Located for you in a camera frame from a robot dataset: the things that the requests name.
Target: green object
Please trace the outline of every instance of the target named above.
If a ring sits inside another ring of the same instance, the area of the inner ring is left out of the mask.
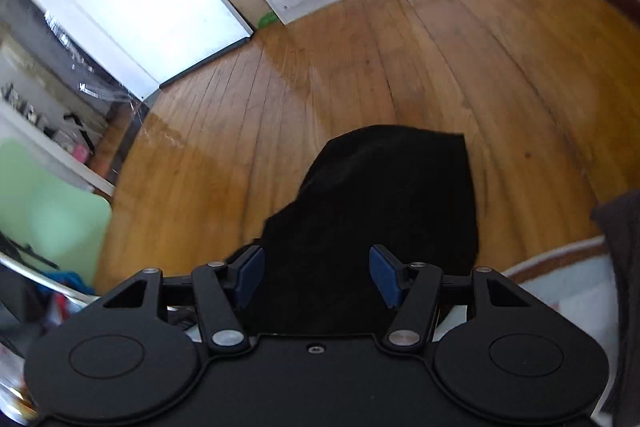
[[[47,172],[15,140],[0,144],[0,230],[93,282],[111,206]],[[43,270],[50,267],[26,257]]]
[[[271,10],[269,13],[265,13],[262,17],[260,17],[260,20],[258,21],[258,29],[264,28],[265,26],[268,26],[272,22],[277,22],[279,20],[280,19],[278,19],[278,16],[276,15],[276,13],[273,10]]]

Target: white shelf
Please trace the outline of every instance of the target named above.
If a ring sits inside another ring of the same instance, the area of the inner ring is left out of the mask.
[[[104,178],[98,176],[89,167],[80,163],[60,145],[49,139],[34,125],[22,117],[13,107],[4,100],[0,101],[0,120],[11,126],[20,137],[28,140],[28,144],[35,146],[37,150],[50,156],[56,163],[70,170],[76,176],[82,178],[89,185],[100,189],[105,194],[113,196],[114,186]]]

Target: pink object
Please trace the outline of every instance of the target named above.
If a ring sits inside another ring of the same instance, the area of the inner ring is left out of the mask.
[[[87,149],[87,147],[85,147],[81,143],[76,143],[71,156],[73,156],[80,163],[85,163],[89,159],[89,149]]]

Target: black fabric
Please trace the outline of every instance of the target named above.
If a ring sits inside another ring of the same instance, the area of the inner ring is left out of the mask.
[[[603,410],[614,427],[640,423],[640,190],[597,206],[591,218],[604,232],[618,292],[618,372]]]
[[[332,139],[257,243],[265,276],[242,316],[252,333],[382,334],[392,313],[369,276],[372,245],[450,275],[474,265],[464,137],[378,125]]]

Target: light green chair backrest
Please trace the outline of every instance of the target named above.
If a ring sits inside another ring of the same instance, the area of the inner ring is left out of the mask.
[[[104,198],[50,174],[17,141],[0,143],[0,231],[4,235],[30,245],[90,285],[110,220],[111,206]]]

